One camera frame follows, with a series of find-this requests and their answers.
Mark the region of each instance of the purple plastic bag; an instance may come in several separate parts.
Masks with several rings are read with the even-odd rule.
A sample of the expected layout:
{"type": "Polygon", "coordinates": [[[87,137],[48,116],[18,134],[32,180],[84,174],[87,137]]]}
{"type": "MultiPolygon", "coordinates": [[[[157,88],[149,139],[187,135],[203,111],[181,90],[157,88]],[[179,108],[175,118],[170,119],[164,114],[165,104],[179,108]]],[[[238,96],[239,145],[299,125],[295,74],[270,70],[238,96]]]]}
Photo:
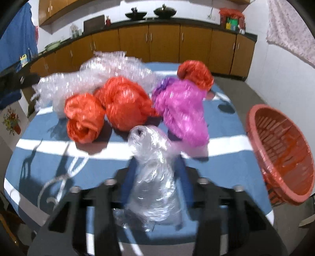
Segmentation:
{"type": "Polygon", "coordinates": [[[208,144],[202,101],[207,92],[189,80],[165,78],[152,93],[154,108],[169,130],[190,146],[208,144]]]}

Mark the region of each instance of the red laundry basket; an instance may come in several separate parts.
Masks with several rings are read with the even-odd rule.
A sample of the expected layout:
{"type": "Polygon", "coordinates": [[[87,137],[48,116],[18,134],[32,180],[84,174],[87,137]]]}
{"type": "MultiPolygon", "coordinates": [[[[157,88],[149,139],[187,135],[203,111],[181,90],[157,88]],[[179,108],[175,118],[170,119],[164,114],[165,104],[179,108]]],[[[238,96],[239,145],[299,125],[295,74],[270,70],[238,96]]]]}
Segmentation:
{"type": "Polygon", "coordinates": [[[299,205],[312,193],[314,161],[300,129],[283,113],[255,105],[247,114],[246,131],[273,206],[299,205]]]}

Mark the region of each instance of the blue tablecloth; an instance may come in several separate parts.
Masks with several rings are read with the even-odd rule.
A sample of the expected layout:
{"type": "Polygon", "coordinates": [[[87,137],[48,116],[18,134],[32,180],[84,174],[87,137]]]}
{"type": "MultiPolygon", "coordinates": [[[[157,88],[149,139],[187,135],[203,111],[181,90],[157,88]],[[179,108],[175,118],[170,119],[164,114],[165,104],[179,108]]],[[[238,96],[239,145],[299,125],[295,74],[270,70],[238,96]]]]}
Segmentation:
{"type": "MultiPolygon", "coordinates": [[[[147,66],[160,74],[174,75],[178,64],[149,63],[147,66]]],[[[242,123],[219,87],[214,85],[212,91],[216,96],[203,101],[210,135],[208,150],[183,149],[186,165],[198,169],[200,176],[208,177],[219,186],[243,185],[273,222],[262,174],[242,123]]],[[[66,122],[58,120],[52,108],[42,109],[19,140],[6,172],[6,197],[35,231],[52,212],[56,198],[58,201],[72,186],[87,189],[99,185],[113,177],[116,170],[125,168],[131,157],[126,134],[116,134],[107,123],[96,142],[77,148],[67,136],[66,122]],[[62,181],[67,173],[72,177],[62,181]],[[49,184],[56,177],[61,179],[49,184]]],[[[158,126],[168,132],[163,123],[158,126]]],[[[177,191],[183,214],[182,227],[155,225],[152,232],[146,233],[119,229],[123,255],[191,255],[198,222],[187,210],[179,181],[177,191]]],[[[87,224],[90,253],[93,253],[92,223],[93,208],[89,209],[87,224]]]]}

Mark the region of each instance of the red plastic bag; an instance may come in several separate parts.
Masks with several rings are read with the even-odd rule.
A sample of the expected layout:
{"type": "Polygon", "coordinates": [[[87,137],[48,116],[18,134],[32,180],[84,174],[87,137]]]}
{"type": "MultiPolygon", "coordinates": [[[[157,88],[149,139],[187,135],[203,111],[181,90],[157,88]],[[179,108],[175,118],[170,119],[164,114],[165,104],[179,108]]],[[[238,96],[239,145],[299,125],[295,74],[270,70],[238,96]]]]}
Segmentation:
{"type": "Polygon", "coordinates": [[[106,111],[99,100],[89,93],[74,95],[66,100],[67,132],[79,143],[94,141],[104,125],[106,111]]]}
{"type": "Polygon", "coordinates": [[[244,14],[236,9],[220,8],[219,14],[232,19],[245,18],[244,14]]]}
{"type": "Polygon", "coordinates": [[[125,77],[112,77],[94,95],[106,108],[108,121],[120,131],[143,125],[149,116],[157,116],[144,89],[125,77]]]}
{"type": "Polygon", "coordinates": [[[177,70],[180,79],[188,79],[200,89],[209,91],[214,83],[214,77],[201,61],[185,61],[177,70]]]}

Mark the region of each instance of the floor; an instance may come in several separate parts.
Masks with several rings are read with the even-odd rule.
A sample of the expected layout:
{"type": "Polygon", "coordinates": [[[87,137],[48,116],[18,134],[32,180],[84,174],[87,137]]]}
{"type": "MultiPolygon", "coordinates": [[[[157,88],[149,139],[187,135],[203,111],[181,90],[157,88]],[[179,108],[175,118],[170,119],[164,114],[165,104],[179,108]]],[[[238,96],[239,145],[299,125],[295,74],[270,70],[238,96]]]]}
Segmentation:
{"type": "MultiPolygon", "coordinates": [[[[264,104],[263,100],[245,82],[220,77],[216,77],[215,82],[231,99],[243,125],[250,108],[256,104],[264,104]]],[[[298,225],[300,221],[314,214],[314,199],[311,197],[300,206],[284,204],[273,208],[273,210],[275,215],[274,227],[288,252],[291,253],[308,231],[307,228],[299,228],[298,225]]],[[[31,243],[31,230],[26,225],[21,225],[18,229],[18,236],[23,243],[27,245],[31,243]]]]}

